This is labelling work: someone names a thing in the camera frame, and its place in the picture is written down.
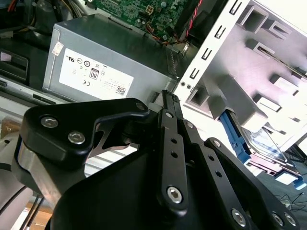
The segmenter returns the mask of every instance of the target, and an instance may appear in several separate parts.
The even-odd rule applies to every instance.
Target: power supply unit
[[[171,90],[188,61],[95,14],[55,24],[43,90],[69,101],[146,102],[154,92]]]

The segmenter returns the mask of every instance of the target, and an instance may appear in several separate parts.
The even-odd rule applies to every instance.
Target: white label
[[[61,42],[57,42],[56,45],[53,47],[52,53],[56,56],[60,54],[64,45]]]
[[[65,49],[59,82],[102,100],[125,98],[133,77]]]

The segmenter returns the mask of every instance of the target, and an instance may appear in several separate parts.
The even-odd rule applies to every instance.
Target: black metal bracket
[[[62,168],[78,168],[93,149],[95,129],[99,123],[115,124],[125,119],[144,118],[148,114],[147,106],[133,98],[37,106],[24,114],[20,136],[28,149],[54,164]],[[44,117],[54,118],[56,127],[47,127],[52,121],[42,125]],[[82,143],[69,141],[72,132],[75,136],[71,139],[75,138],[75,143],[80,139]]]

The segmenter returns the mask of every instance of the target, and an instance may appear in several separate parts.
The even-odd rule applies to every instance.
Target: blue drive bracket
[[[228,136],[229,142],[232,145],[233,150],[236,153],[237,158],[243,163],[247,164],[249,159],[251,159],[248,154],[249,150],[244,148],[245,141],[242,136],[236,132],[233,123],[231,122],[231,117],[227,111],[224,111],[220,116],[219,120],[224,126],[226,134]]]

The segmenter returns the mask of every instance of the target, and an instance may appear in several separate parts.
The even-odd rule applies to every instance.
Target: slot
[[[258,42],[254,39],[248,39],[245,43],[247,48],[250,48],[251,50],[255,51],[257,54],[263,56],[266,59],[273,58],[273,54],[275,53],[274,50],[268,48],[261,42]]]
[[[48,100],[48,99],[46,99],[46,98],[44,98],[44,97],[38,96],[38,95],[36,95],[36,94],[33,94],[32,97],[33,97],[34,99],[40,100],[41,102],[45,102],[45,103],[47,103],[47,104],[56,104],[55,102],[53,102],[53,101],[51,101],[51,100]]]
[[[8,84],[7,82],[0,80],[0,86],[7,87]]]
[[[214,37],[217,38],[217,39],[220,39],[222,37],[223,33],[225,32],[225,30],[226,30],[226,27],[223,29],[223,26],[221,25]]]
[[[196,71],[196,69],[194,69],[193,72],[192,72],[191,75],[190,75],[190,78],[191,78],[191,79],[195,79],[196,76],[197,76],[197,74],[199,73],[199,71],[200,71],[199,69],[198,69],[197,71]]]
[[[301,120],[296,118],[296,117],[293,117],[292,120],[294,120],[295,122],[300,122]]]
[[[211,52],[212,52],[212,50],[211,49],[209,50],[209,48],[207,48],[205,53],[202,55],[201,58],[206,61],[208,59],[208,57],[210,56]]]
[[[274,20],[267,20],[263,24],[263,28],[269,31],[275,37],[283,40],[285,40],[292,32],[290,29]]]
[[[293,85],[292,83],[278,75],[273,75],[270,79],[270,82],[291,95],[296,95],[298,92],[298,87],[296,85]]]
[[[258,6],[247,7],[242,15],[240,25],[255,34],[269,17],[269,14]]]
[[[28,60],[11,52],[1,51],[0,73],[15,81],[27,80]]]
[[[238,3],[238,0],[235,1],[234,5],[232,6],[232,8],[230,9],[230,14],[231,15],[235,15],[236,12],[238,11],[238,9],[240,8],[240,6],[242,5],[242,2]]]
[[[273,111],[276,112],[276,113],[279,112],[279,111],[281,110],[281,107],[280,107],[278,104],[276,104],[276,103],[274,103],[274,102],[272,102],[272,101],[266,99],[265,97],[262,97],[260,94],[257,94],[257,95],[254,97],[254,102],[255,102],[257,105],[259,105],[259,104],[264,105],[265,107],[267,107],[267,108],[273,110]]]
[[[209,94],[204,87],[196,88],[192,91],[188,102],[201,106],[209,99]]]

